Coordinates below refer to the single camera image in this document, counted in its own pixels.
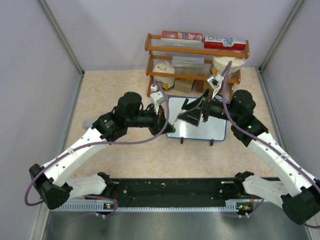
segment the gray floor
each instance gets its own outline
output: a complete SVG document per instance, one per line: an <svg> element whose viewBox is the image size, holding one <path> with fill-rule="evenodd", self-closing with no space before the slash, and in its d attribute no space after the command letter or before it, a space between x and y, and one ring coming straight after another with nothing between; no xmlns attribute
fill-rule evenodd
<svg viewBox="0 0 320 240"><path fill-rule="evenodd" d="M291 222L271 203L249 219L220 212L119 212L110 218L81 212L51 212L43 240L310 240L307 228Z"/></svg>

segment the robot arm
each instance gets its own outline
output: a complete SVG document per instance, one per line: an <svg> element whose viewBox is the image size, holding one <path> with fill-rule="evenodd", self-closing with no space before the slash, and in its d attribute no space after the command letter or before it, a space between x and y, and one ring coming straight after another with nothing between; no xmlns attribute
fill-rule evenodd
<svg viewBox="0 0 320 240"><path fill-rule="evenodd" d="M278 143L274 140L268 129L253 115L256 103L252 95L246 90L238 90L229 104L228 112L236 124L243 130L258 137L281 155L261 142L252 139L243 132L231 127L233 135L248 149L257 153L264 162L275 172L280 181L268 181L252 172L238 173L233 181L239 196L255 195L274 203L283 209L286 215L295 223L303 224L320 211L320 195L300 172L298 172L286 159L289 159L297 168L303 171L315 184L320 186L320 181L299 166ZM209 117L228 120L223 103L211 98L207 90L200 98L188 104L186 100L181 108L184 112L178 115L178 119L197 126L202 119L204 122Z"/></svg>
<svg viewBox="0 0 320 240"><path fill-rule="evenodd" d="M105 197L113 190L113 181L103 172L90 177L71 177L76 169L84 164L98 151L110 147L111 143L127 133L128 128L149 128L156 135L164 127L166 118L160 105L150 104L141 109L142 97L135 92L127 92L119 98L118 104L111 112L101 115L86 133L57 158L69 153L57 164L49 167L35 182L34 187L49 209L56 209L68 199L84 195L100 195ZM165 133L174 132L174 127L168 123ZM77 151L76 148L87 145ZM33 165L29 169L33 179L43 168L55 159L40 166Z"/></svg>

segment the gray wall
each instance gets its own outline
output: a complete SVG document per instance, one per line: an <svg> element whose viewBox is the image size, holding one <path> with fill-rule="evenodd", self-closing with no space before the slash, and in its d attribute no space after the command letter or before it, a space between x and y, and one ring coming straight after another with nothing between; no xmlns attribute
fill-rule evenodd
<svg viewBox="0 0 320 240"><path fill-rule="evenodd" d="M4 1L0 22L0 239L24 240L36 211L24 204L29 167L61 149L80 77L37 1Z"/></svg>
<svg viewBox="0 0 320 240"><path fill-rule="evenodd" d="M320 1L308 0L263 73L289 154L320 177Z"/></svg>
<svg viewBox="0 0 320 240"><path fill-rule="evenodd" d="M145 68L147 33L246 38L260 66L296 0L47 0L85 70Z"/></svg>

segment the wooden shelf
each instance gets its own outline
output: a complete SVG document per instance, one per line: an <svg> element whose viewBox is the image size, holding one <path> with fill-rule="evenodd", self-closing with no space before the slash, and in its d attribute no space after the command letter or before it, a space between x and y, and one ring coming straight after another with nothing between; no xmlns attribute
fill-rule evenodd
<svg viewBox="0 0 320 240"><path fill-rule="evenodd" d="M199 55L210 55L210 56L223 56L223 57L235 57L241 59L247 59L250 54L249 49L249 41L246 41L246 47L243 51L230 51L230 50L212 50L212 49L201 49L201 48L185 48L185 47L171 47L171 46L162 46L162 45L152 45L151 39L161 39L161 35L152 35L148 33L144 50L149 51L149 59L148 64L146 67L146 75L149 76L149 84L147 89L147 96L150 97L152 93L150 90L151 84L154 82L154 76L159 77L174 77L178 79L194 79L197 81L205 81L208 78L207 76L203 75L188 75L188 74L177 74L177 73L163 73L163 72L153 72L154 68L154 59L158 60L167 60L171 61L173 56L163 56L163 55L154 55L153 51L158 52L172 52L172 53L184 53L184 54L199 54ZM205 64L211 64L210 59L205 59ZM233 73L229 76L227 82L229 84L229 97L231 99L233 92L234 92L234 85L239 84L241 81L241 71L238 70L237 72Z"/></svg>

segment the beige tabletop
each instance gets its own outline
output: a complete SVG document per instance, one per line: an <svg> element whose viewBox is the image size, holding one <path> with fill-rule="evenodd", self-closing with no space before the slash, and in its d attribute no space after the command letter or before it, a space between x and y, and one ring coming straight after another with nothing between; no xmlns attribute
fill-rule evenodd
<svg viewBox="0 0 320 240"><path fill-rule="evenodd" d="M241 83L235 91L251 92L256 108L254 115L275 137L265 99L253 67L241 69ZM110 112L124 93L132 91L142 96L144 106L150 103L146 96L149 78L144 69L86 71L76 106L67 145L70 146L84 133L83 121ZM184 95L183 92L170 92ZM192 92L188 96L198 97ZM140 141L151 137L147 128L130 128L118 141ZM209 146L208 141L167 138L140 145L112 145L91 157L74 177L91 176L105 172L111 178L211 178L233 177L250 171L259 176L275 176L263 160L237 140L227 125L226 139Z"/></svg>

